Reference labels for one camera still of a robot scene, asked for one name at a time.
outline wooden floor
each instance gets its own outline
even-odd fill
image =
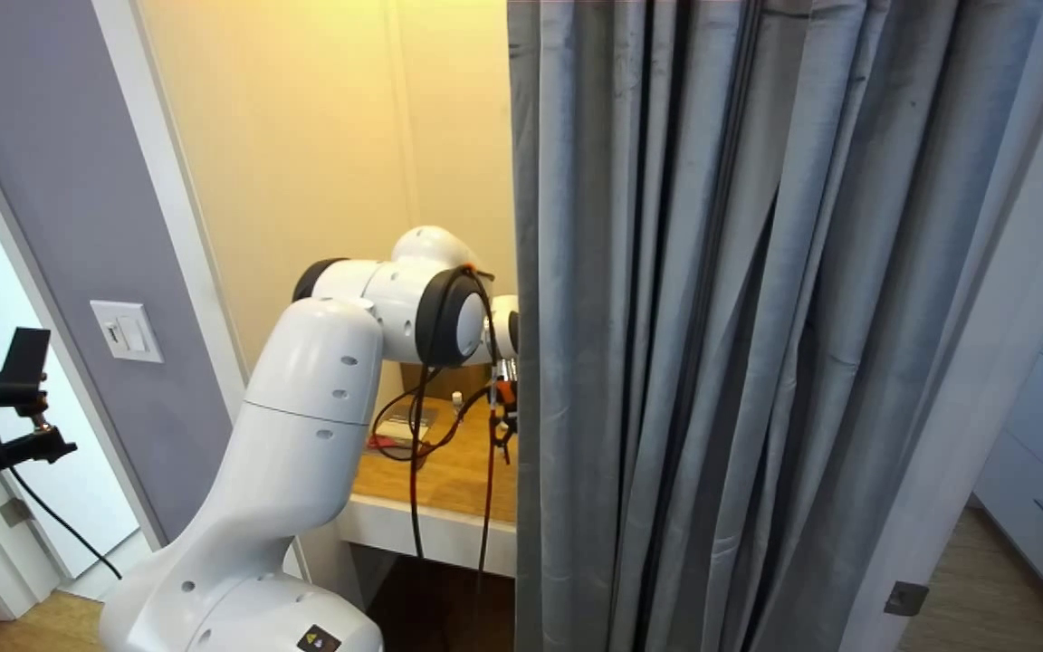
[[[964,510],[901,652],[1043,652],[1043,584],[979,507]]]
[[[393,652],[507,652],[510,603],[507,579],[473,593],[467,572],[411,564],[376,593],[374,619]],[[0,622],[0,652],[96,652],[96,622],[96,600],[56,593],[22,622]],[[1043,652],[1043,584],[985,513],[964,513],[901,652]]]

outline wooden shelf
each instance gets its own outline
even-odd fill
[[[429,428],[429,440],[440,440],[458,410],[441,399],[429,399],[436,425]],[[429,457],[415,475],[415,496],[429,510],[449,510],[463,518],[483,518],[484,507],[484,457],[489,457],[489,407],[478,402],[467,421],[458,428],[452,440]],[[519,439],[510,440],[507,463],[498,454],[494,466],[494,521],[519,521]],[[355,496],[394,498],[411,507],[411,463],[386,461],[376,450],[364,454],[358,477],[353,485]]]

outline curtain fold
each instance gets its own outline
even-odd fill
[[[839,644],[1041,9],[510,3],[519,648]]]

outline doorway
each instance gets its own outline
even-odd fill
[[[22,247],[11,238],[5,205],[0,205],[0,363],[11,344],[13,327],[45,327],[56,334],[47,351],[47,421],[63,428],[76,454],[57,463],[22,463],[17,475],[52,502],[83,539],[92,539],[103,555],[116,558],[116,564],[131,567],[143,555],[147,555],[147,536],[143,531],[139,502],[116,454],[109,450],[105,421],[96,414],[87,385],[76,378],[69,346],[63,344],[57,320],[45,300],[41,277],[34,277]],[[26,436],[29,421],[0,410],[5,439]],[[99,567],[96,555],[87,555],[52,513],[45,513],[11,475],[0,475],[11,496],[22,496],[29,510],[29,527],[41,539],[41,555],[56,564],[57,585],[76,589],[83,596],[103,596],[112,579]],[[26,539],[0,539],[5,558],[11,564],[34,560]]]
[[[967,312],[960,340],[954,344],[954,359],[924,421],[915,457],[855,596],[843,648],[892,648],[910,631],[910,619],[887,608],[887,593],[898,584],[941,585],[960,579],[960,593],[972,596],[979,589],[976,574],[991,572],[991,584],[982,584],[979,589],[982,608],[991,600],[1011,600],[999,574],[1025,574],[1013,558],[999,555],[1005,536],[991,531],[991,518],[967,507],[967,498],[976,492],[979,466],[1008,431],[1008,414],[1020,391],[1029,363],[1043,346],[1043,20],[1037,30],[1029,73],[1011,117],[1011,140],[999,153],[999,159],[1011,164],[996,164],[996,187],[988,192],[991,209],[1008,215],[1008,223],[991,238],[991,264],[985,269],[979,300]],[[957,603],[957,589],[941,585],[926,600],[933,608],[941,600]],[[960,622],[964,631],[988,631],[985,619]],[[1025,626],[1017,614],[999,614],[999,622],[1008,622],[999,631]]]

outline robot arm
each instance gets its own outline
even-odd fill
[[[380,648],[358,608],[278,564],[296,531],[349,502],[384,359],[459,366],[513,355],[513,304],[498,300],[484,314],[472,264],[449,230],[414,229],[393,260],[303,271],[250,378],[210,496],[109,596],[109,648],[301,648],[303,637],[316,637],[309,648]]]

